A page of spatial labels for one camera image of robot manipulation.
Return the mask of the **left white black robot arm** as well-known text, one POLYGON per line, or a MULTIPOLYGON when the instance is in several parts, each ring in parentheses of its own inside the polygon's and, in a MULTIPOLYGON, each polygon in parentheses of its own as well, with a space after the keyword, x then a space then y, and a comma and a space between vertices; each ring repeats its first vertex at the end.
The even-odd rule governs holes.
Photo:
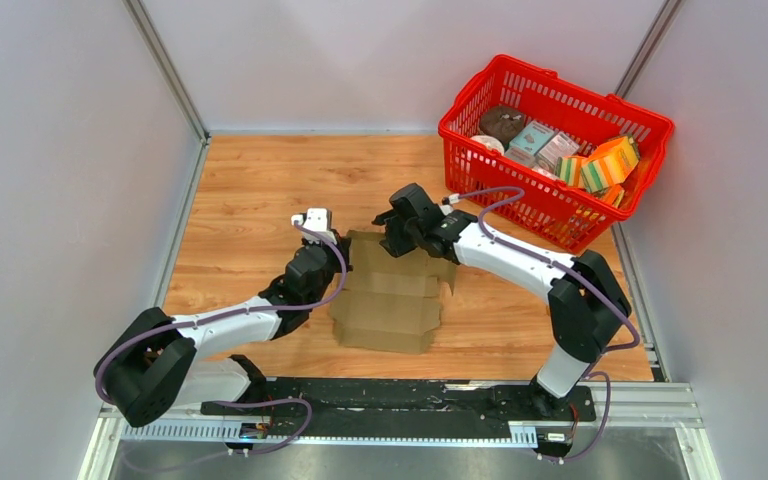
POLYGON ((95 366, 97 394, 132 427, 179 405, 212 403, 256 413, 267 401, 265 375, 243 355, 221 362, 211 356, 300 328, 314 309, 335 298, 328 288, 350 271, 350 246, 350 238, 336 231, 304 239, 284 273, 241 304, 179 316, 159 307, 144 310, 95 366))

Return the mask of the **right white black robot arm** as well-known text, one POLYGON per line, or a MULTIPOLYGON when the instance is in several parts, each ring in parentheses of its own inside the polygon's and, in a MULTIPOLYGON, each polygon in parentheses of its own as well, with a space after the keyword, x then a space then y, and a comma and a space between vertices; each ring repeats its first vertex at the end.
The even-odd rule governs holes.
POLYGON ((524 288, 549 309, 555 345, 530 382, 530 404, 539 416, 558 417, 570 405, 570 392, 601 357, 614 350, 621 328, 639 344, 630 321, 632 308, 605 258, 592 250, 573 255, 540 249, 489 226, 479 214, 455 208, 461 195, 434 202, 411 183, 389 199, 373 219, 385 230, 381 245, 393 257, 421 249, 433 258, 477 268, 524 288))

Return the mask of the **brown cardboard paper box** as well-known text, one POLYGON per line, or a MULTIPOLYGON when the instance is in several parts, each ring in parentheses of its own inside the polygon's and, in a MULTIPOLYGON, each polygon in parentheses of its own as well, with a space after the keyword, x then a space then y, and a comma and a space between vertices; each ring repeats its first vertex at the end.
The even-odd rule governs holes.
POLYGON ((398 258, 380 232, 349 231, 344 288, 330 303, 333 335, 344 347, 418 355, 441 326, 442 286, 455 288, 456 265, 415 249, 398 258))

